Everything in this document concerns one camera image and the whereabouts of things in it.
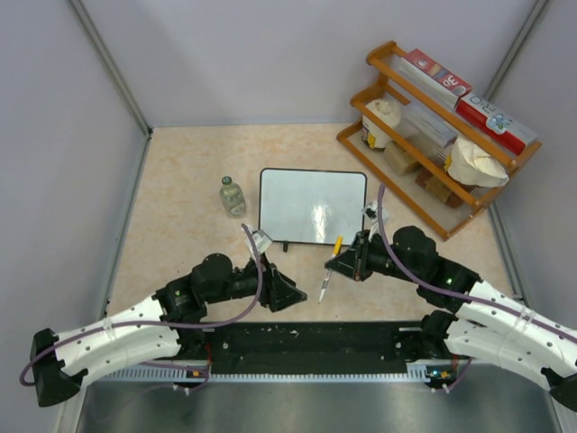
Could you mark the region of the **yellow capped white marker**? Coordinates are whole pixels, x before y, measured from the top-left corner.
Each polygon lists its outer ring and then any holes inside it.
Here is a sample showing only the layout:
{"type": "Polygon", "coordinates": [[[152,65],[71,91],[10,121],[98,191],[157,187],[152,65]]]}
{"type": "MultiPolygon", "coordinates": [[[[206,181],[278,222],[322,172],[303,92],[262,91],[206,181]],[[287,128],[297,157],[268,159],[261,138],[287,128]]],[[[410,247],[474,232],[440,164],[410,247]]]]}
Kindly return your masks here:
{"type": "MultiPolygon", "coordinates": [[[[337,237],[336,241],[335,241],[331,258],[335,258],[336,255],[338,255],[338,254],[340,253],[342,244],[343,244],[343,237],[339,235],[339,236],[337,237]]],[[[327,290],[327,288],[328,288],[328,285],[329,285],[329,282],[330,282],[332,273],[333,273],[332,270],[326,269],[325,277],[324,277],[324,279],[323,279],[323,281],[322,281],[321,290],[320,290],[320,293],[319,293],[318,304],[320,304],[320,303],[323,301],[323,298],[324,298],[325,293],[326,293],[326,290],[327,290]]]]}

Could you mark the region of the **white whiteboard black frame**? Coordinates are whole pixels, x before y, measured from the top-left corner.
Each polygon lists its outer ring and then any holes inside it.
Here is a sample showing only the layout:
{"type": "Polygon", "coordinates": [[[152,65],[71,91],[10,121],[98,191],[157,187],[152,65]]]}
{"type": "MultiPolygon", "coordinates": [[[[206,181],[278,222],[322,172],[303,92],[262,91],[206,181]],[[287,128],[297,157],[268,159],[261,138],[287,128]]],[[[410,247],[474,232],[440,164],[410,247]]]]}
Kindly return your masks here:
{"type": "Polygon", "coordinates": [[[363,229],[367,189],[358,171],[265,168],[259,228],[282,244],[348,245],[363,229]]]}

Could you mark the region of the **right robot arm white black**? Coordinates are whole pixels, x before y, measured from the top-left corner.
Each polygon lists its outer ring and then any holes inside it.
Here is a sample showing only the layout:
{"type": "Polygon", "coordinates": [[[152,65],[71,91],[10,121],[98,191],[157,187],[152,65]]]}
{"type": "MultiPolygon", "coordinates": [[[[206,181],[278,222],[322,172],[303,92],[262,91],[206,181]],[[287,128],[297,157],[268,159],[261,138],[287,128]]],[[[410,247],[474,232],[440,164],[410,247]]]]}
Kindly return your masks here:
{"type": "Polygon", "coordinates": [[[576,409],[576,332],[522,305],[478,273],[442,257],[415,226],[388,241],[368,230],[325,268],[362,282],[374,273],[414,282],[436,310],[420,343],[433,357],[476,358],[534,382],[565,408],[576,409]]]}

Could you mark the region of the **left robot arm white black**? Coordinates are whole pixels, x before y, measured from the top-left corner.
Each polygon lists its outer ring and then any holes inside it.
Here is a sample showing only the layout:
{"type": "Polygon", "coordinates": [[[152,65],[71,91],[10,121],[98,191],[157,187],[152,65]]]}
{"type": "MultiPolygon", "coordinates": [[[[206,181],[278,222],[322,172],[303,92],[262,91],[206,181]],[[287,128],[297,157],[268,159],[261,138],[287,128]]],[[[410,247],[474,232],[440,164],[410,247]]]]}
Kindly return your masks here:
{"type": "Polygon", "coordinates": [[[202,318],[210,304],[252,298],[272,312],[307,300],[266,256],[243,268],[208,255],[192,271],[134,306],[76,330],[50,328],[32,338],[31,386],[40,407],[58,405],[102,377],[156,359],[192,359],[204,349],[202,318]]]}

